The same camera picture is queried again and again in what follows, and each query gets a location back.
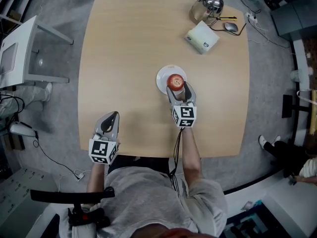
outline metal kettle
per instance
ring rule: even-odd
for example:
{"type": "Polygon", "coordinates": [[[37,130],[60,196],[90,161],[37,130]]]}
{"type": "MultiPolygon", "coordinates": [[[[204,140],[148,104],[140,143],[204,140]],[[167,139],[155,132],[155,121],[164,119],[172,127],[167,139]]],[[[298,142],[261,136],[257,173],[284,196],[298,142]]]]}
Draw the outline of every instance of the metal kettle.
{"type": "Polygon", "coordinates": [[[223,0],[197,0],[192,6],[189,16],[198,24],[200,21],[211,26],[216,23],[223,9],[223,0]]]}

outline floor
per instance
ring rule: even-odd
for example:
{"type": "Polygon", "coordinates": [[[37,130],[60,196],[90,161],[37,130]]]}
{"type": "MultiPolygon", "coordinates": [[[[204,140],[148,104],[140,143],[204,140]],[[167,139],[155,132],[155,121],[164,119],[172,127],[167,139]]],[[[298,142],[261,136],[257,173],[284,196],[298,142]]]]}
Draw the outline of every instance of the floor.
{"type": "MultiPolygon", "coordinates": [[[[23,111],[20,119],[39,130],[40,144],[46,154],[71,169],[90,170],[92,162],[88,153],[79,148],[77,92],[80,56],[89,13],[94,0],[32,0],[25,20],[34,15],[75,40],[73,46],[39,33],[36,48],[40,53],[33,57],[35,72],[65,76],[69,84],[55,84],[51,100],[42,112],[23,111]]],[[[248,9],[239,0],[224,0],[226,5],[243,12],[248,9]]],[[[276,35],[269,10],[264,4],[246,1],[252,8],[261,8],[257,19],[272,41],[288,46],[289,43],[276,35]]],[[[249,24],[246,31],[250,52],[250,95],[248,116],[241,152],[236,157],[202,159],[204,175],[218,181],[224,190],[253,181],[274,169],[270,162],[274,158],[263,151],[258,136],[263,134],[269,141],[277,135],[287,140],[293,121],[282,119],[282,95],[293,93],[295,85],[290,81],[294,64],[291,49],[284,49],[265,39],[249,24]]],[[[24,138],[26,150],[16,152],[22,165],[52,173],[61,191],[83,192],[88,174],[75,182],[69,171],[53,163],[39,148],[33,147],[33,139],[24,138]]]]}

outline white plate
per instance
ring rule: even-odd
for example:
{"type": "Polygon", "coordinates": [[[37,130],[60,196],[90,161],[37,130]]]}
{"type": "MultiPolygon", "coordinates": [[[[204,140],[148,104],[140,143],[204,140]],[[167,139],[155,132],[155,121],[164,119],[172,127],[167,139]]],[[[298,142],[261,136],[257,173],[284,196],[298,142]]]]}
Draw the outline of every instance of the white plate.
{"type": "MultiPolygon", "coordinates": [[[[183,71],[181,67],[178,67],[176,65],[167,65],[164,66],[162,69],[158,71],[157,74],[157,86],[158,89],[163,93],[166,94],[166,86],[167,86],[167,79],[172,74],[179,74],[183,77],[184,81],[187,82],[187,76],[186,73],[183,71]]],[[[179,91],[174,91],[175,95],[178,95],[184,91],[184,87],[180,89],[179,91]]]]}

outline red apple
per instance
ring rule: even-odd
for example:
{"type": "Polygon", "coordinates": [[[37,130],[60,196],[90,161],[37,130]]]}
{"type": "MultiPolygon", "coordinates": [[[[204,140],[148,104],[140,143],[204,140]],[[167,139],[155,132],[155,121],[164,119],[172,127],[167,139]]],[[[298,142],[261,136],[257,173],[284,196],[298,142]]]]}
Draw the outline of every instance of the red apple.
{"type": "Polygon", "coordinates": [[[167,85],[170,87],[173,91],[179,91],[184,86],[184,79],[179,74],[172,74],[167,79],[167,85]]]}

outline white sneaker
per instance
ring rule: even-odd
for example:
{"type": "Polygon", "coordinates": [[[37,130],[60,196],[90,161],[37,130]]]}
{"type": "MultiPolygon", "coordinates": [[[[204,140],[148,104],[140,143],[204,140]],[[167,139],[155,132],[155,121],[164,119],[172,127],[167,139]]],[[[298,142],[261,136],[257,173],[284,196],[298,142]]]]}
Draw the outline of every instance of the white sneaker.
{"type": "Polygon", "coordinates": [[[275,142],[277,142],[277,141],[281,141],[281,136],[277,136],[277,137],[274,139],[274,141],[273,141],[273,143],[272,143],[272,146],[275,146],[275,142]]]}
{"type": "Polygon", "coordinates": [[[260,144],[262,149],[264,149],[264,145],[265,145],[266,142],[267,141],[265,140],[265,138],[262,135],[260,135],[259,136],[259,144],[260,144]]]}
{"type": "Polygon", "coordinates": [[[45,91],[48,93],[48,96],[44,101],[49,101],[51,99],[51,94],[53,91],[53,84],[51,82],[48,83],[48,85],[45,87],[45,91]]]}

